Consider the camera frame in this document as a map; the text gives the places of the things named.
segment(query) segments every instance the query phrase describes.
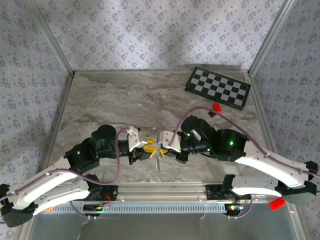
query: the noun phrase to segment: cable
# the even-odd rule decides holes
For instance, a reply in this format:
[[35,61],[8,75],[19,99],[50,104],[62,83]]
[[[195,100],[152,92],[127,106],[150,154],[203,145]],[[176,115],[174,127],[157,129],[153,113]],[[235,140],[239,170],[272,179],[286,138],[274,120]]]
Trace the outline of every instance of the cable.
[[89,218],[90,218],[90,215],[89,215],[89,216],[86,216],[86,215],[84,215],[83,213],[79,212],[79,211],[76,209],[75,205],[72,203],[72,201],[70,201],[69,203],[70,203],[72,209],[73,209],[78,215],[80,215],[81,217],[84,217],[84,218],[86,218],[86,219],[89,219]]
[[246,199],[244,199],[244,204],[243,204],[243,206],[242,206],[242,207],[244,207],[246,204],[247,204],[247,200],[246,200]]
[[108,193],[102,192],[101,195],[105,196],[108,198],[108,204],[109,204],[109,209],[111,208],[111,197]]
[[201,155],[207,157],[207,158],[211,158],[211,159],[217,159],[216,157],[213,157],[213,156],[210,156],[208,154],[205,154],[205,153],[200,153]]
[[91,182],[93,184],[97,184],[97,185],[102,185],[102,186],[107,186],[107,185],[112,185],[114,184],[118,178],[119,178],[119,175],[120,175],[120,153],[119,153],[119,135],[120,133],[124,132],[124,131],[127,131],[129,128],[128,127],[125,127],[125,128],[122,128],[120,131],[117,132],[117,134],[115,135],[115,156],[116,156],[116,166],[117,166],[117,171],[116,171],[116,175],[114,177],[114,179],[112,181],[109,181],[109,182],[101,182],[101,181],[96,181],[96,180],[92,180],[86,176],[83,176],[82,174],[76,172],[76,171],[72,171],[72,170],[69,170],[69,169],[66,169],[66,168],[59,168],[59,169],[56,169],[56,170],[52,170],[52,171],[48,171],[47,173],[43,174],[42,176],[36,178],[35,180],[31,181],[30,183],[26,184],[25,186],[15,190],[13,193],[9,193],[3,197],[0,197],[0,202],[13,196],[13,195],[16,195],[18,194],[19,192],[29,188],[30,186],[36,184],[37,182],[39,182],[40,180],[52,175],[52,174],[55,174],[55,173],[72,173],[74,175],[77,175],[78,177],[88,181],[88,182]]
[[204,109],[204,110],[207,110],[209,112],[212,112],[218,116],[220,116],[221,118],[225,119],[226,121],[228,121],[229,123],[231,123],[233,126],[235,126],[237,129],[239,129],[243,134],[245,134],[249,139],[250,141],[252,141],[252,143],[256,146],[257,149],[260,150],[260,152],[266,156],[268,159],[270,159],[271,161],[273,161],[274,163],[277,163],[283,167],[286,167],[286,168],[289,168],[289,169],[292,169],[292,170],[295,170],[299,173],[304,173],[304,174],[308,174],[308,175],[311,175],[311,176],[314,176],[318,179],[320,179],[320,175],[319,174],[316,174],[314,172],[311,172],[311,171],[306,171],[306,170],[302,170],[298,167],[294,167],[294,166],[291,166],[291,165],[288,165],[284,162],[281,162],[279,161],[278,159],[274,158],[273,156],[269,155],[260,145],[259,143],[248,133],[246,132],[242,127],[240,127],[238,124],[236,124],[235,122],[233,122],[232,120],[230,120],[229,118],[227,118],[226,116],[222,115],[221,113],[218,113],[216,111],[214,111],[213,109],[209,108],[209,107],[205,107],[205,106],[196,106],[196,107],[193,107],[191,108],[189,111],[187,111],[183,116],[182,118],[180,119],[180,121],[178,122],[178,124],[176,125],[175,127],[175,130],[174,130],[174,133],[173,133],[173,136],[172,136],[172,139],[169,143],[169,146],[172,146],[174,140],[175,140],[175,137],[177,136],[177,133],[178,133],[178,130],[179,128],[181,127],[182,123],[184,122],[184,120],[187,118],[187,116],[194,110],[197,110],[197,109]]
[[240,218],[243,218],[244,216],[248,215],[248,213],[250,212],[250,210],[252,208],[253,202],[254,201],[252,200],[252,195],[250,194],[250,205],[249,205],[248,210],[244,214],[242,214],[240,216],[228,216],[228,218],[230,218],[230,219],[240,219]]

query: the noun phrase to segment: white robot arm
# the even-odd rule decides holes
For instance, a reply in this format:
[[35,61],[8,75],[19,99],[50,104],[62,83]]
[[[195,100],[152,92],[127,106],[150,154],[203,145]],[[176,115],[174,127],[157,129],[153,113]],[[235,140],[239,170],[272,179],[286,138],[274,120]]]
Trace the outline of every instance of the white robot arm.
[[[318,172],[318,165],[314,162],[298,163],[261,148],[266,152],[262,154],[246,135],[231,129],[215,130],[194,116],[184,120],[181,130],[175,138],[169,131],[159,133],[157,143],[165,156],[175,157],[185,164],[188,155],[203,154],[219,161],[244,164],[267,174],[265,177],[226,175],[220,192],[216,192],[220,196],[231,199],[247,194],[273,195],[298,205],[305,205],[316,197],[317,186],[310,182],[312,176],[307,174]],[[8,227],[16,227],[52,206],[72,200],[96,200],[95,193],[100,196],[103,191],[98,178],[82,174],[97,167],[100,158],[118,160],[119,156],[128,156],[132,165],[136,160],[152,156],[144,149],[148,143],[145,133],[134,127],[128,128],[127,133],[127,140],[118,140],[114,127],[103,125],[55,164],[24,183],[0,185],[2,219]]]

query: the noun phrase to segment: red lego brick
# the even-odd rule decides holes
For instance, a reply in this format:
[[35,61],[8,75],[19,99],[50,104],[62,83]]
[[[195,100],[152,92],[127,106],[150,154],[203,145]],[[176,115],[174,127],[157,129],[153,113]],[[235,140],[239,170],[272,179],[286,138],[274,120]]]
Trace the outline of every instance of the red lego brick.
[[283,200],[282,197],[279,197],[276,200],[269,203],[269,206],[273,211],[278,210],[279,208],[283,207],[284,205],[286,205],[286,201]]
[[212,105],[212,108],[213,108],[213,110],[215,110],[217,113],[222,114],[222,109],[221,109],[219,103],[215,102],[215,103]]

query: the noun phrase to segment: gray marble floor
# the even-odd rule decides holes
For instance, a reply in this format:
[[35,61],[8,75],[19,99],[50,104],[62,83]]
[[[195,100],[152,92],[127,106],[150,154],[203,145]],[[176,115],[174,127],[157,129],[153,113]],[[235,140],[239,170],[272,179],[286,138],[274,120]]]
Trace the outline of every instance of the gray marble floor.
[[[172,131],[187,110],[196,106],[211,107],[212,101],[184,91],[190,74],[166,71],[76,74],[50,163],[88,138],[100,125],[110,124],[117,130],[130,125],[141,127],[156,138],[160,130]],[[264,144],[251,94],[243,111],[225,105],[221,108],[224,115]],[[225,120],[218,116],[211,118],[204,110],[196,110],[193,115],[205,119],[216,129],[232,128]],[[118,182],[213,183],[221,182],[225,174],[262,174],[247,166],[199,154],[190,156],[185,165],[173,158],[164,158],[161,167],[162,171],[158,172],[155,158],[137,161],[130,166],[128,158],[122,157]],[[90,172],[97,174],[101,181],[110,181],[116,174],[116,160],[101,159],[100,166]]]

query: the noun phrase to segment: checkerboard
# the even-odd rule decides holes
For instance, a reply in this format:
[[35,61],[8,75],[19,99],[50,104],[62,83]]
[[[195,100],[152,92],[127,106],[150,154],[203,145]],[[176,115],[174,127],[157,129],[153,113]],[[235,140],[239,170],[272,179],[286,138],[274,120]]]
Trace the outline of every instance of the checkerboard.
[[229,107],[242,110],[251,85],[196,67],[185,90]]

